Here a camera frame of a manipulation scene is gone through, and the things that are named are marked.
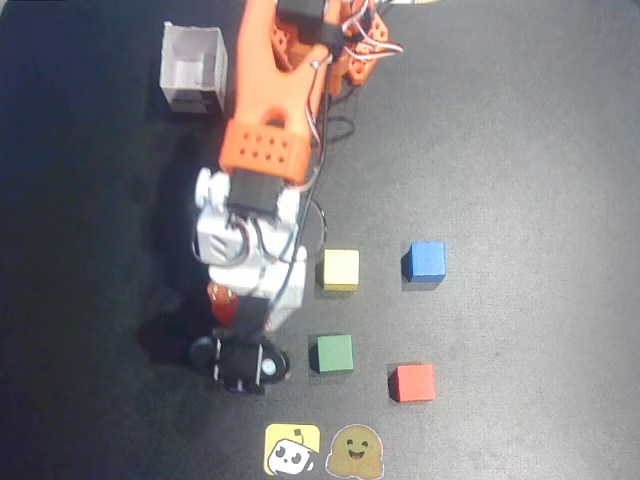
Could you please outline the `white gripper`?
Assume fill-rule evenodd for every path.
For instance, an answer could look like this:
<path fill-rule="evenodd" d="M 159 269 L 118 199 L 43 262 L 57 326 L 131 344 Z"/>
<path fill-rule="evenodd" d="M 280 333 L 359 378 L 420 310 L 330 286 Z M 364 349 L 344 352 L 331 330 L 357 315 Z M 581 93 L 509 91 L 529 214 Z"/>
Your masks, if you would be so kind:
<path fill-rule="evenodd" d="M 243 220 L 202 212 L 195 243 L 208 267 L 207 295 L 215 320 L 234 323 L 238 296 L 265 299 L 265 330 L 278 330 L 303 302 L 307 250 L 297 247 L 299 227 L 265 219 Z"/>

